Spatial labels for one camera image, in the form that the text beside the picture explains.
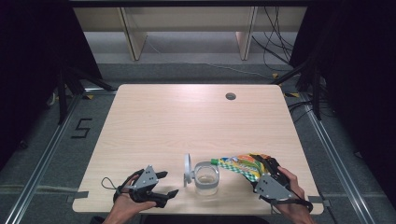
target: light wood table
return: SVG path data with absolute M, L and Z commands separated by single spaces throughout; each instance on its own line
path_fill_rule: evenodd
M 232 92 L 236 99 L 228 100 Z M 114 190 L 104 189 L 107 176 L 115 185 L 151 164 L 169 172 L 154 188 L 179 189 L 165 208 L 147 214 L 266 215 L 270 205 L 259 200 L 240 174 L 219 168 L 219 190 L 199 196 L 193 182 L 183 187 L 184 155 L 192 167 L 199 161 L 249 152 L 270 155 L 299 178 L 305 196 L 318 196 L 281 89 L 276 85 L 122 85 L 108 113 L 79 191 L 76 212 L 109 212 Z M 314 204 L 312 214 L 323 211 Z

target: floor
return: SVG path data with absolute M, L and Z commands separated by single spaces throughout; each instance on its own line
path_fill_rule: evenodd
M 149 33 L 139 61 L 132 62 L 123 33 L 86 33 L 104 80 L 122 83 L 251 83 L 268 84 L 274 74 L 290 67 L 254 41 L 247 61 L 241 61 L 233 33 Z M 266 44 L 263 33 L 256 39 Z M 282 36 L 291 44 L 296 34 Z M 284 50 L 268 48 L 287 59 Z M 283 83 L 282 91 L 296 93 L 298 76 Z M 87 89 L 96 89 L 85 83 Z M 286 97 L 288 105 L 309 99 L 310 92 Z M 6 222 L 15 204 L 21 204 L 16 223 L 89 223 L 94 215 L 72 210 L 73 198 L 90 160 L 114 94 L 93 91 L 93 98 L 68 101 L 71 117 L 58 126 L 57 101 L 26 137 L 28 148 L 19 149 L 0 173 L 0 223 Z M 322 121 L 310 105 L 290 107 L 305 156 L 323 198 L 329 203 L 318 223 L 396 223 L 396 211 L 375 181 L 364 161 L 353 152 L 353 144 L 336 114 L 321 100 Z M 85 138 L 78 123 L 89 127 Z M 270 223 L 287 223 L 280 215 L 262 217 Z

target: hand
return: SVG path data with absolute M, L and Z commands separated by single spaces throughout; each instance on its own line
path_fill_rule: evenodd
M 131 185 L 132 181 L 138 177 L 139 175 L 132 177 L 128 185 Z M 136 203 L 131 199 L 128 192 L 123 192 L 111 208 L 110 214 L 108 214 L 104 224 L 126 223 L 139 212 L 150 209 L 155 205 L 155 202 Z
M 279 172 L 284 174 L 290 180 L 290 188 L 300 198 L 304 198 L 304 190 L 298 185 L 297 176 L 292 174 L 289 170 L 278 166 Z M 315 223 L 309 214 L 308 209 L 300 204 L 296 203 L 284 203 L 277 204 L 277 210 L 282 213 L 285 217 L 290 219 L 293 223 Z

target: open lid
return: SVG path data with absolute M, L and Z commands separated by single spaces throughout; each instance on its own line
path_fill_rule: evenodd
M 190 184 L 193 178 L 190 153 L 187 153 L 184 155 L 184 187 L 186 187 L 187 184 Z

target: snack bag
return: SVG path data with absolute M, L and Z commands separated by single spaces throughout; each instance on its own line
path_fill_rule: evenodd
M 271 158 L 265 154 L 249 153 L 246 155 L 234 156 L 230 158 L 212 159 L 211 163 L 241 174 L 250 182 L 257 182 L 262 174 L 268 173 L 268 170 L 261 162 L 256 161 L 250 155 L 259 155 L 264 159 Z

